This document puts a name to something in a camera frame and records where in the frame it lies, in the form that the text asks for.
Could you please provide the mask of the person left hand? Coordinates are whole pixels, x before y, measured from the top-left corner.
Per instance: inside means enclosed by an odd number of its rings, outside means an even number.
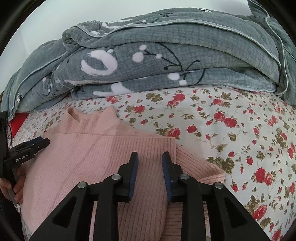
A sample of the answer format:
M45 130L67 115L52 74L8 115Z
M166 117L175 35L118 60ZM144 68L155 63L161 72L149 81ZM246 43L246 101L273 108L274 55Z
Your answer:
M14 201L19 204L23 204L23 187L26 179L26 169L23 166L20 166L16 171L16 175L18 177L18 181L16 182L16 185L13 188L13 191L15 193ZM12 201L8 193L8 190L11 189L10 182L5 178L1 178L0 186L1 192L4 195L4 197L9 201Z

